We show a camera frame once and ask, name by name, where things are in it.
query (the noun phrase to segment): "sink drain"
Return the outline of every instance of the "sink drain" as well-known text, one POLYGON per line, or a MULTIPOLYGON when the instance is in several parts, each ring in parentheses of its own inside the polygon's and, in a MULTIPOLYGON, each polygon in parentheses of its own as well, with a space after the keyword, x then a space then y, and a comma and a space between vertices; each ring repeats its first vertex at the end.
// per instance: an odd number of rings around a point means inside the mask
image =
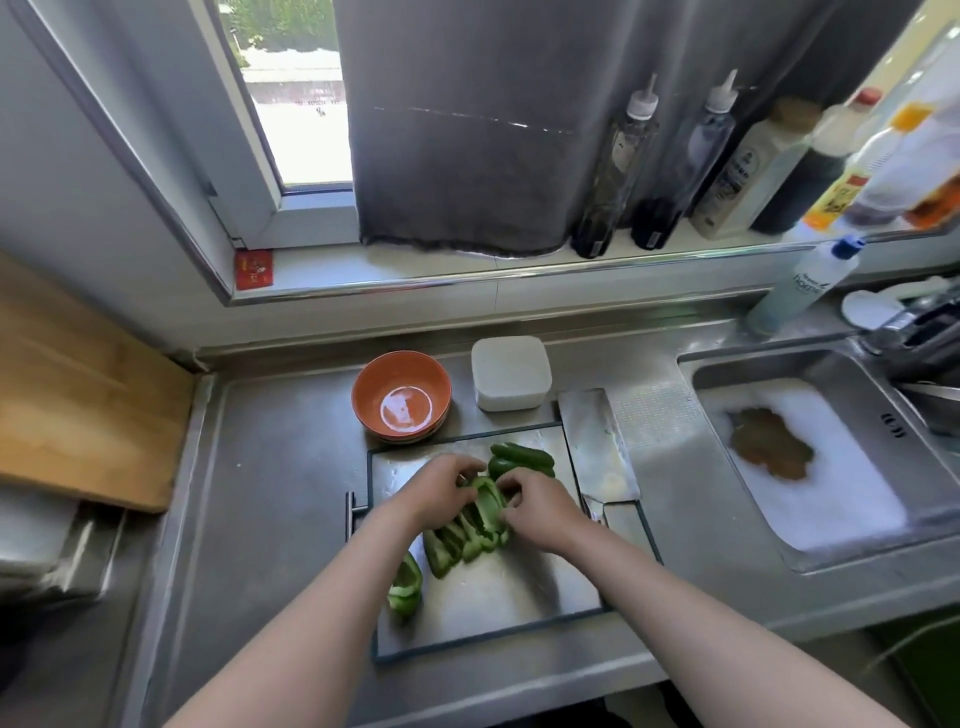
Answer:
POLYGON ((903 429, 903 425, 901 425, 900 421, 898 421, 898 419, 889 412, 884 412, 882 415, 880 415, 880 419, 885 425, 887 425, 887 429, 890 430, 890 433, 894 437, 897 439, 906 437, 906 430, 903 429))

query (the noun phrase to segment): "stainless steel sink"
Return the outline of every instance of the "stainless steel sink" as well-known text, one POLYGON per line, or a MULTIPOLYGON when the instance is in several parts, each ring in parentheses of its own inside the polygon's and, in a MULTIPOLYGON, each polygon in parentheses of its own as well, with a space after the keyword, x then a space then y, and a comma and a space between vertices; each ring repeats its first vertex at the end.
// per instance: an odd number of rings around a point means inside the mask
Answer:
POLYGON ((853 343, 690 356, 680 366, 791 569, 960 533, 951 456, 853 343), (735 415, 750 406, 777 412, 814 448, 806 478, 774 477, 732 451, 735 415))

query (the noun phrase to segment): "wooden cutting board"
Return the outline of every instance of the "wooden cutting board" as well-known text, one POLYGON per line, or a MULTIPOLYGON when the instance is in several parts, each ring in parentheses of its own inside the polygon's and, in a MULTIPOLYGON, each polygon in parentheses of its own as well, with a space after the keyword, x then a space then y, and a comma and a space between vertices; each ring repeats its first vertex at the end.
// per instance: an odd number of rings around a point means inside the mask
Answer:
POLYGON ((193 387, 170 359, 0 255, 0 477, 164 511, 193 387))

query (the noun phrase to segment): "orange label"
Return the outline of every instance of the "orange label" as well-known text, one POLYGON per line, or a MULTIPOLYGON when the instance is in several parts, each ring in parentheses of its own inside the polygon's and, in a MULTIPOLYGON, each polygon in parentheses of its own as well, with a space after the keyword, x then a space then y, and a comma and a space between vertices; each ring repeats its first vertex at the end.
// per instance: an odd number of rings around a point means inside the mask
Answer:
POLYGON ((824 231, 844 213, 860 194, 863 186, 870 181, 869 177, 850 175, 839 182, 834 182, 816 204, 804 215, 804 222, 818 231, 824 231))
POLYGON ((237 251, 233 272, 238 291, 266 288, 274 284, 273 251, 237 251))

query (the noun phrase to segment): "brown food in sink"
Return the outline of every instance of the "brown food in sink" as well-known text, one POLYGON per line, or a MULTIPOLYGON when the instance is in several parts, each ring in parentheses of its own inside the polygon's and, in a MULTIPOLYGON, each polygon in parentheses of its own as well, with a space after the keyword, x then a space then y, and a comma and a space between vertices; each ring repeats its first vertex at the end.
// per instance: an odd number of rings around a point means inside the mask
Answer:
POLYGON ((785 480, 806 478, 813 448, 794 435, 783 417, 766 407, 730 413, 734 424, 730 447, 754 465, 766 466, 770 475, 785 480))

